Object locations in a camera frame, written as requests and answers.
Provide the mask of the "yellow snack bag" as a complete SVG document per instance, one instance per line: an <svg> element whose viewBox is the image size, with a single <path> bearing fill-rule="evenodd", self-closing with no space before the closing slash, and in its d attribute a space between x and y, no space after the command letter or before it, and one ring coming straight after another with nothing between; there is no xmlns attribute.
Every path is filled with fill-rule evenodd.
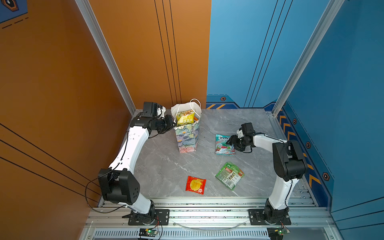
<svg viewBox="0 0 384 240"><path fill-rule="evenodd" d="M195 112L188 110L176 114L177 127L193 124L195 122Z"/></svg>

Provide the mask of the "light teal snack packet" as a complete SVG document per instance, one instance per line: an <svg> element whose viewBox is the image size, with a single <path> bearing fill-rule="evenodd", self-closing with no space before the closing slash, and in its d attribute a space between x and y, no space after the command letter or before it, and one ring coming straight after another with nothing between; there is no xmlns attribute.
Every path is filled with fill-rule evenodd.
<svg viewBox="0 0 384 240"><path fill-rule="evenodd" d="M235 148L232 145L228 145L227 141L230 136L216 135L216 155L232 156L235 155Z"/></svg>

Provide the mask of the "floral paper bag white handles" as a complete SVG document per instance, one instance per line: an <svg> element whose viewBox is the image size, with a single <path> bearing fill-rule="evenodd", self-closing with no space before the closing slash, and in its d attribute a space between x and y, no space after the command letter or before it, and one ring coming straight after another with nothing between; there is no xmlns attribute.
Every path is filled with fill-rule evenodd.
<svg viewBox="0 0 384 240"><path fill-rule="evenodd" d="M176 114L188 110L195 112L195 117L199 120L193 124L177 127ZM173 116L176 126L174 127L176 133L176 140L180 153L190 153L197 150L198 134L200 130L200 122L202 117L201 102L198 99L191 99L188 103L176 104L171 108L171 115Z"/></svg>

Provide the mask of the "green snack pouch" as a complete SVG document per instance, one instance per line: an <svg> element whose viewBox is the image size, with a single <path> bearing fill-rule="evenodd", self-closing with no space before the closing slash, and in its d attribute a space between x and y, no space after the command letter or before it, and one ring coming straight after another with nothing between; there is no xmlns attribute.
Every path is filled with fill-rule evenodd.
<svg viewBox="0 0 384 240"><path fill-rule="evenodd" d="M244 175L244 172L238 166L232 162L227 162L215 177L228 189L233 191Z"/></svg>

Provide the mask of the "red yellow snack packet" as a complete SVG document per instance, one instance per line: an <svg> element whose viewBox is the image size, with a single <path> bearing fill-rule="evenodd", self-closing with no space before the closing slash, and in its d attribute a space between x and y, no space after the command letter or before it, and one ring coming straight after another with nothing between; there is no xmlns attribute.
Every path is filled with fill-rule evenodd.
<svg viewBox="0 0 384 240"><path fill-rule="evenodd" d="M206 181L207 180L205 179L188 176L186 183L186 191L203 195L205 191Z"/></svg>

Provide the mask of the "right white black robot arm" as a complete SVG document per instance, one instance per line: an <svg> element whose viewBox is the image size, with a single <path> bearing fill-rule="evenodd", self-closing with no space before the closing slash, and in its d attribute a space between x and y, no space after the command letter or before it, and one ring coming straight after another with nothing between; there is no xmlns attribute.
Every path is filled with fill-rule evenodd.
<svg viewBox="0 0 384 240"><path fill-rule="evenodd" d="M262 148L273 153L277 175L274 189L263 209L250 209L251 225L290 225L289 199L295 185L307 171L307 163L298 141L281 140L257 133L252 123L245 123L232 135L227 144L245 152L246 147Z"/></svg>

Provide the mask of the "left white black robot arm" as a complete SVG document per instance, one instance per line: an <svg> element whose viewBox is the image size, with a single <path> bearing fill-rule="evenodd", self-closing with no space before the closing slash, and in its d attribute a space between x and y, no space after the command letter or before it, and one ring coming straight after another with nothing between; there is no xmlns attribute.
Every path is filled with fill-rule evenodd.
<svg viewBox="0 0 384 240"><path fill-rule="evenodd" d="M138 114L130 123L121 151L110 166L98 174L103 199L131 209L134 219L145 225L155 221L156 213L153 201L141 194L141 186L134 176L137 159L152 131L164 134L174 126L172 115L142 117Z"/></svg>

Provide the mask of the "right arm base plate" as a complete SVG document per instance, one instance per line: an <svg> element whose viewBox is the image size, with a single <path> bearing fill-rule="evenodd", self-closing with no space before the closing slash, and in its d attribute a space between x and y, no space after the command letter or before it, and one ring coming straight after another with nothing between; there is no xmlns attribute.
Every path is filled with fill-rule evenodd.
<svg viewBox="0 0 384 240"><path fill-rule="evenodd" d="M249 209L248 214L252 226L277 226L281 224L290 226L292 224L288 208L284 210Z"/></svg>

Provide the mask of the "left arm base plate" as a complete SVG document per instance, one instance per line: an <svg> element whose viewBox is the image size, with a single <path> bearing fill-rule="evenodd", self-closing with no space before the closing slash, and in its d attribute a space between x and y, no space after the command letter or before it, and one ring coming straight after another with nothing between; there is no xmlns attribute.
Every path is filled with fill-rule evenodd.
<svg viewBox="0 0 384 240"><path fill-rule="evenodd" d="M170 220L169 209L154 209L150 210L148 214L138 214L131 212L129 217L129 226L154 226L159 224L160 226L167 226Z"/></svg>

